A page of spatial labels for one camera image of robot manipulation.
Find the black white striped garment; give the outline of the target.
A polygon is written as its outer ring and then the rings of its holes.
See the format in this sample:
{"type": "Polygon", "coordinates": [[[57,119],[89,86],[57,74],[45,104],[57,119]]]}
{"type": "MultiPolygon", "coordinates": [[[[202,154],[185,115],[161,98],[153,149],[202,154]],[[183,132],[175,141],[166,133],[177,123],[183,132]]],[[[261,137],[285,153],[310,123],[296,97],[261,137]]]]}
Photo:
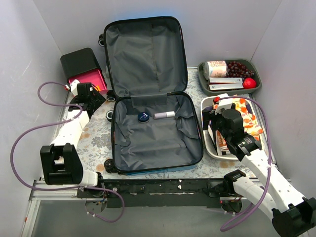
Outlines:
{"type": "Polygon", "coordinates": [[[217,130],[215,131],[215,133],[213,133],[211,123],[209,123],[208,125],[208,133],[213,141],[215,151],[217,152],[218,156],[227,157],[231,154],[222,134],[217,130]]]}

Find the white floral cloth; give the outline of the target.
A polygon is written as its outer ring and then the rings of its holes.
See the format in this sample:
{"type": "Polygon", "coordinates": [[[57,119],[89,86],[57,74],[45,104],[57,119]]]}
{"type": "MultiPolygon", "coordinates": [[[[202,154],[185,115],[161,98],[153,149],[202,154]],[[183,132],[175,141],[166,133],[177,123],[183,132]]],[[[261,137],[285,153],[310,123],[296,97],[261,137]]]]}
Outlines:
{"type": "Polygon", "coordinates": [[[263,133],[263,130],[258,124],[256,116],[252,113],[250,104],[242,98],[234,98],[233,103],[243,118],[245,132],[253,136],[257,141],[260,141],[260,134],[263,133]]]}

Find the orange bunny towel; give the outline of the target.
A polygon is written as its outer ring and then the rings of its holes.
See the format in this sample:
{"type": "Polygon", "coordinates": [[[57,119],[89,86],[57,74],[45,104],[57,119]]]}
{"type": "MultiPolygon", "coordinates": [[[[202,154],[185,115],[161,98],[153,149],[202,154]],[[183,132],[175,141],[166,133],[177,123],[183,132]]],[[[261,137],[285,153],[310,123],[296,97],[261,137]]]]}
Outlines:
{"type": "Polygon", "coordinates": [[[228,149],[228,146],[226,144],[225,139],[221,135],[219,131],[216,131],[216,148],[217,148],[217,153],[221,156],[229,154],[230,151],[228,149]]]}

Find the black pink mini drawer chest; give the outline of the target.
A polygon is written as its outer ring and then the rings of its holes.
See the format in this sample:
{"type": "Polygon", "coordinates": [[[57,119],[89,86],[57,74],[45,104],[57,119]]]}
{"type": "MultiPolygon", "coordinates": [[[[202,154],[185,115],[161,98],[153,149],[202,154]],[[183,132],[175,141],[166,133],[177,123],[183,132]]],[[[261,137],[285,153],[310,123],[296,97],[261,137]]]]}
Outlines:
{"type": "Polygon", "coordinates": [[[101,67],[91,48],[87,47],[62,55],[60,62],[68,83],[77,79],[80,83],[90,82],[98,86],[101,94],[108,92],[101,67]]]}

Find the grey cosmetic tube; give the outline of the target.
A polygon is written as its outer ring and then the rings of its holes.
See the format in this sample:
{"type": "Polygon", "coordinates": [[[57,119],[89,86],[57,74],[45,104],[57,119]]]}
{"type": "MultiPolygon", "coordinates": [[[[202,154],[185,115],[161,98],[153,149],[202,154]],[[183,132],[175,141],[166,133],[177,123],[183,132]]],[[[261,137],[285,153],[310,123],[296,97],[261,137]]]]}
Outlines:
{"type": "Polygon", "coordinates": [[[173,117],[175,117],[174,111],[155,113],[153,116],[154,119],[165,119],[165,118],[173,118],[173,117]]]}

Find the blue fish-print kids suitcase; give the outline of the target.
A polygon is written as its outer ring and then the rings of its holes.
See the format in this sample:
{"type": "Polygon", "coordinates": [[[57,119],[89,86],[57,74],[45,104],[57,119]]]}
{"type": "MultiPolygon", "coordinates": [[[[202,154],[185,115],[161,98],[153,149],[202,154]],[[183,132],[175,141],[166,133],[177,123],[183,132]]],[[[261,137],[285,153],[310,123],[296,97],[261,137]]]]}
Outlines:
{"type": "Polygon", "coordinates": [[[185,92],[188,71],[182,29],[170,16],[119,20],[104,28],[104,49],[116,96],[112,158],[121,173],[191,166],[203,157],[197,113],[185,92]],[[154,119],[174,111],[175,117],[154,119]],[[150,120],[140,123],[146,112],[150,120]]]}

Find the navy round cosmetic jar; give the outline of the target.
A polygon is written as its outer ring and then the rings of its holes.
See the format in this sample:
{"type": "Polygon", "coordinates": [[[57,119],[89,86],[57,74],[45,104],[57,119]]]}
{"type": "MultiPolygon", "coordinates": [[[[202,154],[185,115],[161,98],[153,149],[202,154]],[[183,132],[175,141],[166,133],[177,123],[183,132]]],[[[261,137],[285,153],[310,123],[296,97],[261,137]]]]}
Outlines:
{"type": "Polygon", "coordinates": [[[146,112],[140,112],[137,116],[137,119],[140,123],[146,123],[150,120],[150,116],[146,112]]]}

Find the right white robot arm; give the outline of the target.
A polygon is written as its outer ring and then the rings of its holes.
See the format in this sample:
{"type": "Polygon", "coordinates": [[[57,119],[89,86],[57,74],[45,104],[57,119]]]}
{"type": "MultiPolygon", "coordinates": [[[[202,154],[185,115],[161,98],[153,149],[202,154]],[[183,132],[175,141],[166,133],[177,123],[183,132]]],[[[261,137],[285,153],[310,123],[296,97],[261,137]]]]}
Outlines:
{"type": "Polygon", "coordinates": [[[260,143],[244,131],[243,118],[233,107],[220,112],[209,107],[201,111],[202,126],[224,137],[229,151],[247,166],[263,184],[260,188],[240,170],[224,177],[223,189],[229,196],[237,194],[247,198],[253,207],[233,217],[221,227],[231,230],[260,209],[272,222],[281,237],[297,237],[316,226],[316,199],[306,198],[296,190],[271,163],[260,143]]]}

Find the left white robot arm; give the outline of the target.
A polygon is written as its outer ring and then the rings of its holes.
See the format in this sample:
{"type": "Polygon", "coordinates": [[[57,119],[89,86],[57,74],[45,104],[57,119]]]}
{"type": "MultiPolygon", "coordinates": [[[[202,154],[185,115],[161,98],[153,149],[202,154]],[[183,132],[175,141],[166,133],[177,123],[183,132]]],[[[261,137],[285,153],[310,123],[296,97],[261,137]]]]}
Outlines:
{"type": "Polygon", "coordinates": [[[48,185],[87,186],[93,197],[101,197],[105,185],[98,181],[98,173],[83,168],[77,153],[80,137],[92,115],[105,102],[105,98],[90,82],[71,83],[74,95],[68,108],[66,121],[50,145],[40,150],[44,180],[48,185]]]}

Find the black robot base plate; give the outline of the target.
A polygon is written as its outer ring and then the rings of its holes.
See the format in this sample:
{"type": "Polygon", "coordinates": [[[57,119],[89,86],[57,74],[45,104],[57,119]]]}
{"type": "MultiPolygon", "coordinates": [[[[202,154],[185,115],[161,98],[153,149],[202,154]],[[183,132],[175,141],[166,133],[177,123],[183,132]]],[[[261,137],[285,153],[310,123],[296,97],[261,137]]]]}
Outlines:
{"type": "Polygon", "coordinates": [[[242,210],[242,197],[230,191],[222,178],[208,179],[104,179],[107,191],[78,190],[77,197],[102,199],[108,208],[201,206],[222,208],[228,213],[242,210]]]}

